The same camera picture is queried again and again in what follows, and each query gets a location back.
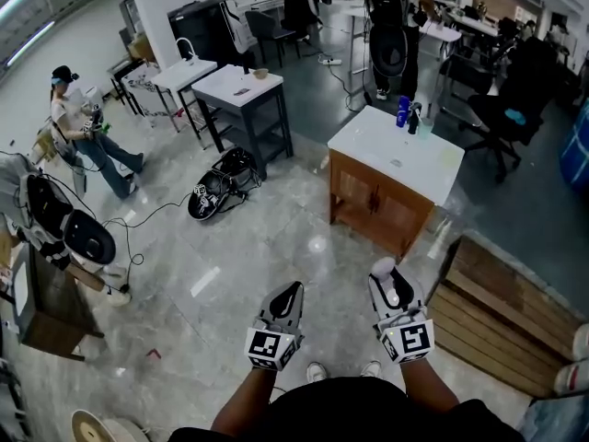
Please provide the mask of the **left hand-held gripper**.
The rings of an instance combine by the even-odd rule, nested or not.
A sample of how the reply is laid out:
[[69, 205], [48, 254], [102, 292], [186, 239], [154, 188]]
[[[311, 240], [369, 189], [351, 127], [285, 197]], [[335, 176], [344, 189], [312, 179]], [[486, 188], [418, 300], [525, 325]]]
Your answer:
[[248, 328], [244, 355], [255, 368], [279, 372], [300, 348], [304, 285], [294, 281], [272, 290]]

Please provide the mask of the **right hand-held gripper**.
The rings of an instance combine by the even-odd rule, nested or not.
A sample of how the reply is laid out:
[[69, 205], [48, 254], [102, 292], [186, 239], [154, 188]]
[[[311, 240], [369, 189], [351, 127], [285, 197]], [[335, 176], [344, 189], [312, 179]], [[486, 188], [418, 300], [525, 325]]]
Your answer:
[[393, 363], [404, 364], [434, 349], [434, 329], [421, 285], [396, 265], [392, 257], [377, 260], [368, 275], [368, 289], [378, 317], [378, 339]]

